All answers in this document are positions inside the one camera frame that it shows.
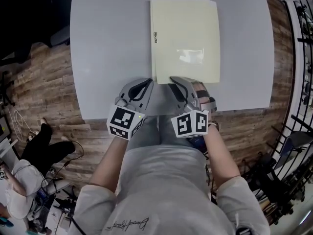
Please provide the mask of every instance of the black pants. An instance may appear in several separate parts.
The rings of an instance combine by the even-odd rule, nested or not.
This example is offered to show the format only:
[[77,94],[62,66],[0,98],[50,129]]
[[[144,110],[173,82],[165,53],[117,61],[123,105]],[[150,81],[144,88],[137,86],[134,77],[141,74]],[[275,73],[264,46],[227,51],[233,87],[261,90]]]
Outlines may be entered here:
[[51,166],[75,151],[72,142],[59,142],[49,145],[52,130],[46,124],[41,125],[40,133],[25,147],[21,159],[29,161],[45,176]]

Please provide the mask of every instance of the gray tabletop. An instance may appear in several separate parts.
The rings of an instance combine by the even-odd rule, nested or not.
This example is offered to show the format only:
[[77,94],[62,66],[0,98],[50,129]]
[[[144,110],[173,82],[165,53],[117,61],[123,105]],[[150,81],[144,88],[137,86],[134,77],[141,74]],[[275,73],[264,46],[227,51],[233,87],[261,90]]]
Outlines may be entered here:
[[[122,87],[151,77],[150,0],[72,0],[71,58],[84,119],[107,118]],[[269,106],[274,41],[266,0],[217,3],[221,81],[207,84],[218,110]],[[174,111],[166,85],[155,85],[148,115]]]

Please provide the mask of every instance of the wooden floor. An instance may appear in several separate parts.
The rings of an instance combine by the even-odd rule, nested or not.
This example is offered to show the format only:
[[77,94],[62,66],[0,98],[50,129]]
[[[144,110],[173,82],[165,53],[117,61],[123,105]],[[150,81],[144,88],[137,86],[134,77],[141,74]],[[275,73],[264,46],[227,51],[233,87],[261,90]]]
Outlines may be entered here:
[[[275,44],[270,106],[267,109],[218,112],[215,116],[215,120],[220,123],[226,145],[238,164],[242,158],[253,161],[258,152],[268,151],[266,142],[273,143],[277,137],[271,126],[284,120],[289,104],[293,69],[290,25],[280,0],[268,0],[268,6]],[[51,143],[60,141],[63,134],[78,141],[85,150],[85,156],[73,161],[62,170],[62,174],[81,187],[88,182],[112,141],[106,130],[105,120],[82,120],[72,74],[70,47],[49,49],[44,45],[34,45],[31,60],[26,66],[11,77],[15,81],[11,94],[16,106],[6,108],[5,113],[12,131],[14,129],[8,110],[13,114],[16,109],[33,130],[39,130],[40,118],[46,118],[53,128]],[[23,142],[15,145],[20,154],[29,133],[25,124],[21,131]],[[64,161],[58,163],[56,167],[61,168],[63,163]]]

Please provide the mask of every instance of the fluorescent light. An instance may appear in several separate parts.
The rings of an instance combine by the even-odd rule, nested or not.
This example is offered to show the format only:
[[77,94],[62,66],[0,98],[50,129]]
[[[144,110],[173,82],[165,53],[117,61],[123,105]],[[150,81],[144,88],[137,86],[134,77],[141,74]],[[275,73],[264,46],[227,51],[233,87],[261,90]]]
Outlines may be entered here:
[[310,213],[311,213],[311,211],[309,211],[309,212],[304,216],[304,218],[301,220],[301,222],[300,222],[299,225],[301,225],[301,224],[304,222],[304,220],[310,215]]

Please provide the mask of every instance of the gray pants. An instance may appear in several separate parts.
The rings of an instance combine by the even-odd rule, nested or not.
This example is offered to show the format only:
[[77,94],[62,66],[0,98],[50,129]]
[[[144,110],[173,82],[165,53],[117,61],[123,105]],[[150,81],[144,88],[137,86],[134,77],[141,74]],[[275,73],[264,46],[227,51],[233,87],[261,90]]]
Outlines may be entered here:
[[141,128],[129,141],[127,150],[159,144],[192,147],[192,144],[188,142],[187,139],[176,137],[171,122],[171,118],[173,117],[175,116],[159,116],[158,128],[157,116],[147,117]]

